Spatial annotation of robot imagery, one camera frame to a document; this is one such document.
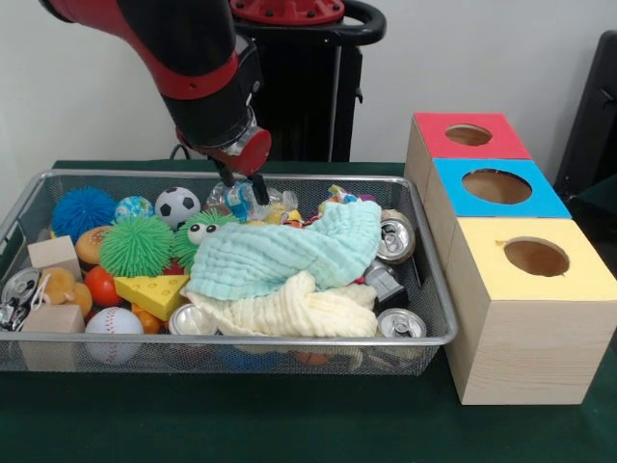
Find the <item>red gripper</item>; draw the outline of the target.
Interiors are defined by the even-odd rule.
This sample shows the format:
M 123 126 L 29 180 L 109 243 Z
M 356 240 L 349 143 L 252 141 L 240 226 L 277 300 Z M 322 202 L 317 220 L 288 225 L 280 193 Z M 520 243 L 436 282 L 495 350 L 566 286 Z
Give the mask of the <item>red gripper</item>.
M 255 200 L 260 205 L 269 204 L 267 186 L 258 170 L 266 162 L 271 146 L 271 134 L 261 127 L 250 127 L 237 140 L 226 147 L 198 147 L 185 140 L 181 131 L 175 130 L 178 141 L 202 155 L 214 160 L 219 176 L 225 187 L 233 187 L 233 172 L 249 177 Z

